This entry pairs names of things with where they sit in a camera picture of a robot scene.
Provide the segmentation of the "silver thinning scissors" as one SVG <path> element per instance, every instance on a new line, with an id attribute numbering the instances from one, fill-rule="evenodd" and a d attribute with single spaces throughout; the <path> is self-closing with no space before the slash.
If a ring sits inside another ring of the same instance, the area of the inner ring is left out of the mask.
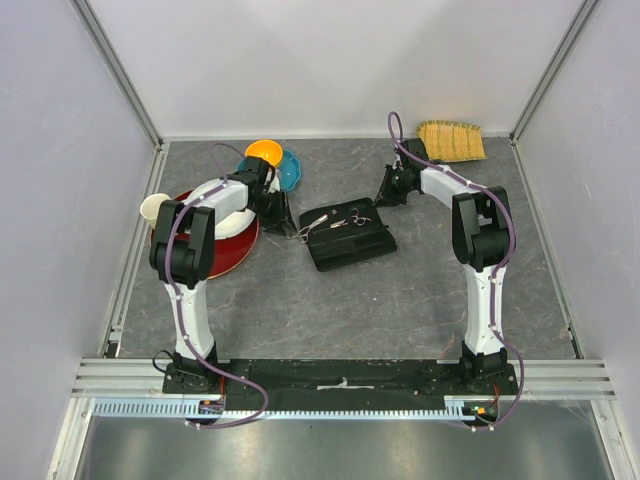
<path id="1" fill-rule="evenodd" d="M 307 243 L 309 238 L 310 238 L 310 236 L 311 236 L 311 232 L 316 227 L 318 227 L 319 225 L 323 224 L 327 220 L 328 220 L 328 215 L 324 214 L 324 215 L 314 219 L 310 224 L 300 228 L 294 234 L 289 235 L 287 237 L 287 239 L 288 240 L 298 240 L 301 243 Z"/>

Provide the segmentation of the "silver scissors with black blades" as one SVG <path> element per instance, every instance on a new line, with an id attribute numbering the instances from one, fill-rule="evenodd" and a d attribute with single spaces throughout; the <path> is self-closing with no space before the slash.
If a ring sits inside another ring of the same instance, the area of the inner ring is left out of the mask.
<path id="1" fill-rule="evenodd" d="M 348 217 L 339 221 L 335 221 L 330 225 L 331 229 L 347 226 L 349 224 L 353 224 L 359 227 L 364 226 L 366 223 L 371 222 L 372 219 L 368 217 L 364 217 L 360 215 L 360 211 L 358 208 L 353 208 L 350 210 Z"/>

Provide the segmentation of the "black zipper tool case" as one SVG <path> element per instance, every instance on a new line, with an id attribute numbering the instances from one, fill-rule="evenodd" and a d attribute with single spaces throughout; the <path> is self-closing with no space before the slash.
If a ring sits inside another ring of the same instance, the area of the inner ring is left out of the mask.
<path id="1" fill-rule="evenodd" d="M 351 209 L 372 221 L 359 227 L 353 224 L 331 229 L 330 225 L 348 217 Z M 329 272 L 352 264 L 371 260 L 397 251 L 396 241 L 385 225 L 369 197 L 334 204 L 303 212 L 299 216 L 300 228 L 327 214 L 328 220 L 316 227 L 304 243 L 319 272 Z"/>

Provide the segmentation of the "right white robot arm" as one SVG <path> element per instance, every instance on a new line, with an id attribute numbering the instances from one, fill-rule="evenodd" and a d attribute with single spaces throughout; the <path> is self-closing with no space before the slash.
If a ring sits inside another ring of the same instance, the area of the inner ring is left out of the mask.
<path id="1" fill-rule="evenodd" d="M 385 167 L 377 207 L 398 206 L 411 192 L 428 194 L 451 210 L 454 255 L 467 284 L 467 328 L 454 377 L 467 392 L 513 394 L 518 390 L 501 328 L 502 284 L 515 248 L 508 195 L 486 188 L 429 160 L 422 140 L 403 140 Z"/>

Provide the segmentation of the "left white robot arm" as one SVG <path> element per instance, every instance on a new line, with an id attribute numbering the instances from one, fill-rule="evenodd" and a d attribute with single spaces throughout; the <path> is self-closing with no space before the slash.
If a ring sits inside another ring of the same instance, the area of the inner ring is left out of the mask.
<path id="1" fill-rule="evenodd" d="M 176 325 L 166 376 L 183 375 L 198 393 L 211 392 L 220 378 L 206 307 L 216 226 L 234 213 L 250 211 L 266 222 L 267 232 L 294 234 L 288 196 L 273 186 L 276 179 L 271 161 L 248 155 L 239 171 L 197 187 L 185 201 L 169 199 L 159 206 L 149 263 L 169 295 Z"/>

